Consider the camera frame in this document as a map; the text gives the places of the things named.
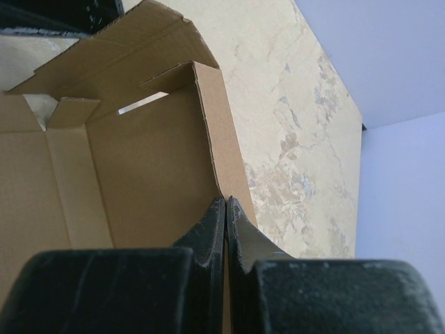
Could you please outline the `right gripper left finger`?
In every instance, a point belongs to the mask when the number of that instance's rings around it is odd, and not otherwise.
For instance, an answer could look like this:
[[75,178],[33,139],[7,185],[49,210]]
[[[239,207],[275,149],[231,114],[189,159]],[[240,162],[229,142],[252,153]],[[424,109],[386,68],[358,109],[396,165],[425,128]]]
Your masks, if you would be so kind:
[[167,248],[33,256],[1,309],[2,333],[221,333],[225,201]]

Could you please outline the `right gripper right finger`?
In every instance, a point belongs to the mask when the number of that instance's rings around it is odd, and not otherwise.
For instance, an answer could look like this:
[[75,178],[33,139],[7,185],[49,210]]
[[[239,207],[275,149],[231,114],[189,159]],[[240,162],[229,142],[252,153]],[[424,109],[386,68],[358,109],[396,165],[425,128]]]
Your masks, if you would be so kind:
[[420,273],[395,260],[296,259],[226,208],[234,333],[443,333]]

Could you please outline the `brown cardboard box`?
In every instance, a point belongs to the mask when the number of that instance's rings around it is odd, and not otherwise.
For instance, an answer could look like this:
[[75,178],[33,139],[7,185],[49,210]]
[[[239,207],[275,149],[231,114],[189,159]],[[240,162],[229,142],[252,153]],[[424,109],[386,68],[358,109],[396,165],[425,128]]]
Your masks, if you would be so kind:
[[254,217],[220,66],[142,1],[1,94],[1,309],[39,253],[167,248],[230,196]]

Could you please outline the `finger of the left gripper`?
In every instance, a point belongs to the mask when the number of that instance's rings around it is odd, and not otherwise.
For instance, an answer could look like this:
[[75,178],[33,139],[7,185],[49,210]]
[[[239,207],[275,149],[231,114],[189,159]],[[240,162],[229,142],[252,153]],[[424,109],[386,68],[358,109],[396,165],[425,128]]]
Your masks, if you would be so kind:
[[117,0],[1,0],[1,34],[90,37],[123,14]]

